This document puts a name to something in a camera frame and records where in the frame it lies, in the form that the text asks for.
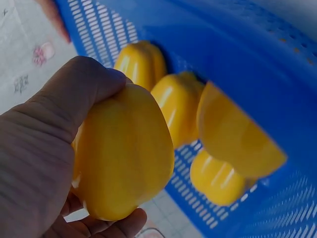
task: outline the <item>bell pepper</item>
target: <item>bell pepper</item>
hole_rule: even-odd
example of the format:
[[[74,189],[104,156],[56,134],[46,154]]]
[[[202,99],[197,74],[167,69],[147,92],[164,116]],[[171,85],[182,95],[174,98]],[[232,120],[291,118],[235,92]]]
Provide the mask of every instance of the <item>bell pepper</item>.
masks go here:
[[[153,198],[174,166],[164,117],[135,84],[92,107],[74,140],[72,186],[91,216],[117,221]]]
[[[211,82],[199,103],[197,127],[208,153],[244,177],[267,176],[286,161],[274,141]]]
[[[153,88],[151,94],[163,112],[174,148],[198,139],[196,113],[204,85],[194,74],[170,74]]]
[[[167,74],[162,53],[147,41],[129,44],[123,48],[114,68],[148,91]]]
[[[195,189],[218,206],[233,203],[247,186],[247,180],[236,173],[229,163],[213,158],[204,149],[192,162],[190,179]]]

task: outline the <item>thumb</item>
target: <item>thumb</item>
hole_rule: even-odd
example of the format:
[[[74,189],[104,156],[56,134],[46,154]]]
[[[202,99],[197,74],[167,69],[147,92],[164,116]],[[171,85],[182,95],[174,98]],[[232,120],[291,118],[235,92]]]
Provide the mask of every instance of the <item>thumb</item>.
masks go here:
[[[92,58],[75,57],[29,101],[11,110],[36,119],[39,123],[33,123],[32,129],[71,143],[92,105],[117,93],[125,82],[120,71]]]

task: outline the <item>blue plastic basket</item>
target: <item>blue plastic basket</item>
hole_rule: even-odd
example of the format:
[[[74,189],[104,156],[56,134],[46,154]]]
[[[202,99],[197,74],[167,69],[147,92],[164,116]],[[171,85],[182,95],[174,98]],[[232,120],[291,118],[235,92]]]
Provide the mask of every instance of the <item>blue plastic basket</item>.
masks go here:
[[[153,41],[169,72],[212,80],[288,155],[286,166],[219,207],[189,180],[200,142],[176,150],[166,191],[202,234],[316,238],[317,44],[248,0],[99,2],[57,0],[79,55],[111,67],[126,44]]]

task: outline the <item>hand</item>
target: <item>hand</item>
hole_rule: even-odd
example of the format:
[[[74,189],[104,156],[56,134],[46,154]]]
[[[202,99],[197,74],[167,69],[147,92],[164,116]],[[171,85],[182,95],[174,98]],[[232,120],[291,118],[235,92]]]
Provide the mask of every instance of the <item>hand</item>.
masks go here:
[[[106,222],[90,216],[75,222],[67,223],[63,216],[82,208],[79,200],[72,193],[50,229],[43,238],[134,238],[146,220],[143,210],[135,210],[129,217],[118,222]]]
[[[59,33],[59,35],[67,42],[70,43],[69,34],[65,28],[64,22],[60,17],[58,8],[54,0],[35,0],[42,8],[46,17],[50,20],[53,27]]]
[[[60,216],[71,187],[71,142],[92,105],[115,94],[125,83],[121,72],[104,68],[94,59],[76,57],[29,101],[0,116],[1,238],[37,238],[53,223],[46,237],[72,237],[73,225]],[[101,224],[97,231],[108,225],[88,219],[93,227]],[[129,238],[145,221],[144,211],[137,210],[95,237],[125,237],[119,228]]]

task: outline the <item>finger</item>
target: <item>finger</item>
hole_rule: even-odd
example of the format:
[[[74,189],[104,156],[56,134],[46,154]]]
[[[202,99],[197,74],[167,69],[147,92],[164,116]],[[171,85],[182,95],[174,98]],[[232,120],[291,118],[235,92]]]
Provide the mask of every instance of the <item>finger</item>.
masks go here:
[[[26,115],[19,117],[19,124],[70,144],[92,105],[121,90],[125,82],[123,73],[105,68],[92,58],[75,57],[40,92],[8,114],[11,120],[12,112]]]
[[[83,205],[79,201],[78,197],[76,197],[76,195],[72,192],[69,192],[60,214],[65,217],[81,208],[83,208]]]
[[[127,218],[114,223],[108,229],[93,235],[93,238],[133,238],[145,225],[147,215],[144,210],[136,209]]]
[[[80,221],[70,222],[68,224],[84,236],[90,237],[109,228],[113,222],[101,221],[88,216]]]
[[[66,42],[70,43],[71,40],[69,34],[65,28],[63,20],[60,17],[54,0],[36,0],[36,2],[41,6],[44,14],[52,23],[57,32],[61,35],[61,37],[63,37]]]

